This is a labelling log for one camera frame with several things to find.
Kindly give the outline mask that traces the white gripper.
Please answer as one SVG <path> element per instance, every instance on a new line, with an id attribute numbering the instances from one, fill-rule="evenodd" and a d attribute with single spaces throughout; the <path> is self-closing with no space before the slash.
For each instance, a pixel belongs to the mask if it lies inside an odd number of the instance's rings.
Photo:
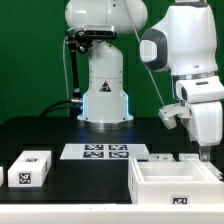
<path id="1" fill-rule="evenodd" d="M 187 104 L 190 118 L 187 130 L 191 141 L 196 141 L 199 147 L 200 160 L 210 161 L 211 147 L 219 145 L 223 131 L 223 111 L 220 101 Z"/>

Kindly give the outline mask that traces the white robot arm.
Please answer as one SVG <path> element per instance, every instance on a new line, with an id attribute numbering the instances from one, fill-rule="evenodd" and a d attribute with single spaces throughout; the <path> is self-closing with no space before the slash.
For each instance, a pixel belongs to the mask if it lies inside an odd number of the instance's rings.
<path id="1" fill-rule="evenodd" d="M 137 33 L 147 22 L 143 0 L 69 0 L 65 19 L 73 35 L 72 52 L 89 55 L 89 88 L 82 98 L 80 120 L 120 123 L 133 117 L 123 90 L 123 55 L 108 42 Z M 164 105 L 159 116 L 172 129 L 180 120 L 200 159 L 222 139 L 224 85 L 215 74 L 217 36 L 214 15 L 206 0 L 175 0 L 165 16 L 137 37 L 140 60 L 150 72 L 170 71 L 176 104 Z"/>

